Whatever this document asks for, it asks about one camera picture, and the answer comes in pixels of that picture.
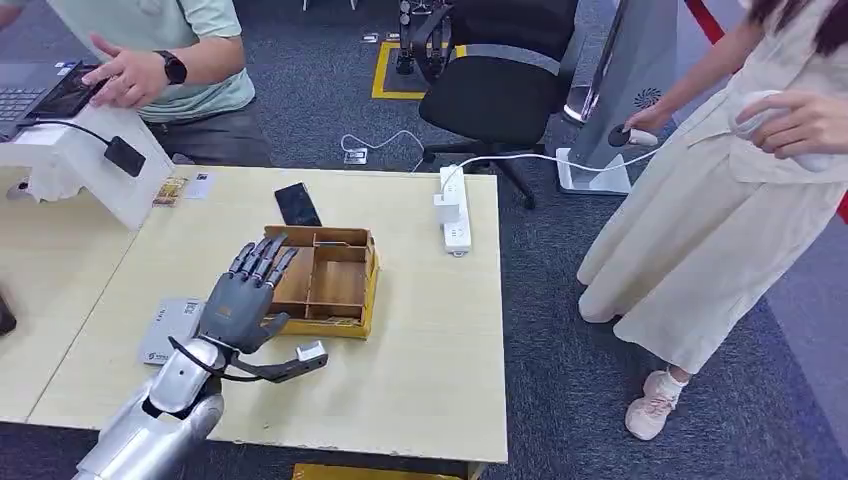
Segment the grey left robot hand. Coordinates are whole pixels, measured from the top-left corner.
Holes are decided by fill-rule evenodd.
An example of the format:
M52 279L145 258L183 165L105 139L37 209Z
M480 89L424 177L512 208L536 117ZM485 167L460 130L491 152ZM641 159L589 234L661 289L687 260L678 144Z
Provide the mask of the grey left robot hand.
M246 244L216 282L201 313L200 337L243 354L260 349L289 321L285 312L268 320L274 292L298 250L286 248L287 236L264 237Z

